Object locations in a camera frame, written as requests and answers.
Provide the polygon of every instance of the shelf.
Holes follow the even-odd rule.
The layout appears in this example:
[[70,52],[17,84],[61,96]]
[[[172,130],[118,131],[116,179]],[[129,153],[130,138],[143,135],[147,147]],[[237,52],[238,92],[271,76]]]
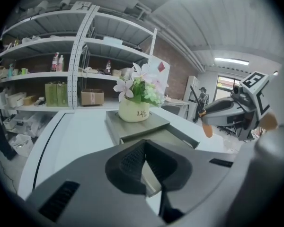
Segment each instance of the shelf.
[[103,75],[103,74],[95,74],[95,73],[85,73],[85,72],[78,72],[78,77],[80,78],[95,78],[95,79],[104,79],[104,80],[112,80],[116,81],[119,77]]
[[97,35],[110,36],[134,45],[139,45],[153,32],[127,19],[105,13],[96,13],[93,21]]
[[99,39],[85,38],[84,42],[91,55],[117,59],[126,62],[137,62],[141,59],[149,59],[149,55],[121,44],[109,43]]
[[21,79],[29,79],[29,78],[46,78],[46,77],[67,77],[68,72],[37,72],[37,73],[29,73],[25,75],[18,75],[13,76],[10,78],[4,78],[0,80],[0,83],[9,82],[14,80],[21,80]]
[[77,33],[86,13],[87,11],[64,10],[39,14],[16,23],[3,34],[25,38],[57,32]]
[[73,36],[39,39],[12,47],[0,53],[0,57],[19,60],[47,53],[70,53],[74,41]]
[[103,105],[94,105],[94,106],[78,106],[77,109],[115,109],[119,108],[118,98],[104,98]]
[[7,105],[0,106],[0,109],[3,110],[18,110],[18,111],[40,111],[40,112],[57,112],[60,110],[68,110],[70,109],[69,107],[47,107],[45,105],[40,105],[40,106],[34,106],[34,105],[29,105],[29,106],[20,106],[20,107],[9,107]]

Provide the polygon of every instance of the bottle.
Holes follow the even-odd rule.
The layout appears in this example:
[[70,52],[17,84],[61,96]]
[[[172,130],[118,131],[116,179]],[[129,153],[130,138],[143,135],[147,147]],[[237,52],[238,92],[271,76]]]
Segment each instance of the bottle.
[[14,46],[17,46],[18,44],[19,44],[19,39],[17,37],[16,40],[15,40]]
[[110,73],[110,69],[111,69],[110,60],[108,60],[105,68],[106,73]]
[[9,65],[8,78],[13,76],[13,70],[14,70],[13,63],[11,63]]
[[51,71],[57,71],[58,58],[59,58],[59,52],[57,52],[55,54],[55,56],[53,57],[53,63],[52,63]]
[[57,71],[63,71],[64,69],[64,58],[63,55],[60,56],[57,66]]

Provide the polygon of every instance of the ceramic pot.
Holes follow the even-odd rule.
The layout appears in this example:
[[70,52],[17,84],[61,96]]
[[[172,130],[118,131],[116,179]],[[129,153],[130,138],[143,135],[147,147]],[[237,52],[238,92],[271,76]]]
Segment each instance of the ceramic pot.
[[124,98],[119,105],[119,116],[126,122],[140,122],[150,116],[150,104],[141,102],[134,103]]

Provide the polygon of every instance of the white table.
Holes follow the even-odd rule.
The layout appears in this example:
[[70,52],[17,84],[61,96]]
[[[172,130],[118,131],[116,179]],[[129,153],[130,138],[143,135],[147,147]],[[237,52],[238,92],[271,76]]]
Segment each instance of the white table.
[[[107,109],[59,111],[49,122],[35,143],[19,183],[18,195],[26,199],[35,186],[68,165],[73,160],[113,147],[105,123]],[[197,150],[225,152],[219,135],[207,138],[203,129],[162,108],[151,111],[170,121],[170,124],[189,137],[199,141]]]
[[188,102],[184,102],[182,100],[178,100],[178,99],[165,99],[163,105],[170,105],[170,106],[178,106],[180,107],[180,111],[178,113],[178,116],[180,116],[181,118],[184,118],[185,113],[187,111],[188,108]]

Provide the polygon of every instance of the black vent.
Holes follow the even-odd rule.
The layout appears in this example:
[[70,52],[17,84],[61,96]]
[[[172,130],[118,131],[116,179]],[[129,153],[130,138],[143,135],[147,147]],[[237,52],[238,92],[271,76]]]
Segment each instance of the black vent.
[[39,213],[55,222],[78,189],[79,184],[66,181],[40,208]]
[[216,165],[219,165],[219,166],[224,166],[224,167],[229,167],[229,168],[233,164],[233,162],[231,162],[231,161],[225,161],[225,160],[220,160],[220,159],[216,159],[216,158],[211,159],[209,162],[216,164]]

